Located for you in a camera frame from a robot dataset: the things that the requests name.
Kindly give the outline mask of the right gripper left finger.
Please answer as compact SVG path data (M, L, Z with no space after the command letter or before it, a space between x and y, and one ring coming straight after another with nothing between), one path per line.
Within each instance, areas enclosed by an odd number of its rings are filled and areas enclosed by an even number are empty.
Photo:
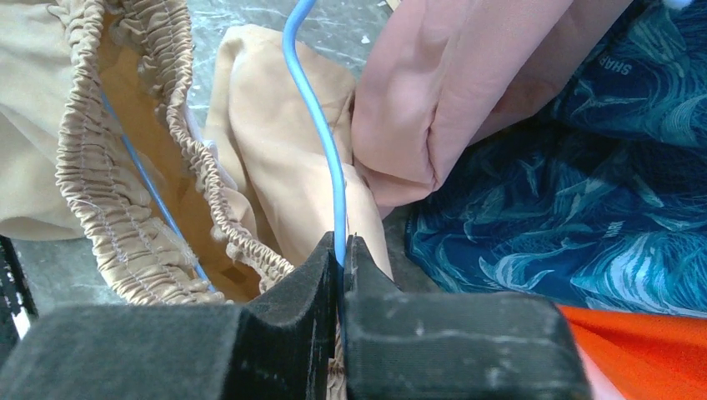
M4 399L323 399L336 262L305 263L243 305L69 307L41 317L1 371Z

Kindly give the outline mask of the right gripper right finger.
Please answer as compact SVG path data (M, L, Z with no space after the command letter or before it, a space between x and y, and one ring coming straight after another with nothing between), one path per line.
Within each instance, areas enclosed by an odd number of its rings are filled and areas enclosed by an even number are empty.
M558 308L519 293L404 292L361 237L343 276L351 399L588 399Z

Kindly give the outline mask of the blue wire hanger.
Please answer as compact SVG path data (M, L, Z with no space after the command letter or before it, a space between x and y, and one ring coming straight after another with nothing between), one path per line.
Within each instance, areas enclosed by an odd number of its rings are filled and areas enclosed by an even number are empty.
M332 131L328 125L323 109L314 93L312 86L307 79L303 67L298 58L296 51L296 36L300 26L311 12L316 1L302 0L298 1L293 11L289 14L283 29L283 57L286 62L289 73L293 82L302 96L302 99L313 120L313 125L317 131L319 140L323 147L323 154L328 164L331 185L333 189L333 252L338 263L336 269L336 280L338 294L343 294L343 275L344 275L344 259L347 248L347 205L345 188L346 183L343 175L343 167L338 155L338 149L333 139ZM177 234L178 238L184 239L180 232L177 223L170 214L166 204L161 199L158 190L155 187L153 180L149 177L146 168L144 167L138 152L132 145L127 134L121 136L124 147L128 151L129 157L138 170L143 183L146 186L152 200L158 206L158 209L165 219L167 225Z

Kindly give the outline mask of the pink shorts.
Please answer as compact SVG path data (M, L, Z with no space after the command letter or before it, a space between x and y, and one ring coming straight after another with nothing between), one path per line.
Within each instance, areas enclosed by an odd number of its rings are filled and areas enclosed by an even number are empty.
M355 91L353 155L382 215L555 98L626 1L404 1Z

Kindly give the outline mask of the beige shorts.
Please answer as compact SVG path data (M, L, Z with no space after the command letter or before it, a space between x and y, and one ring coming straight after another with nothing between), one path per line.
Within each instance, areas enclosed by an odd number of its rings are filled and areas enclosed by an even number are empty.
M329 223L295 196L330 194L316 135L292 117L268 131L259 95L228 86L216 118L245 113L229 177L188 112L192 64L183 1L2 2L2 235L86 237L127 306L243 305L305 263ZM325 398L351 399L342 352Z

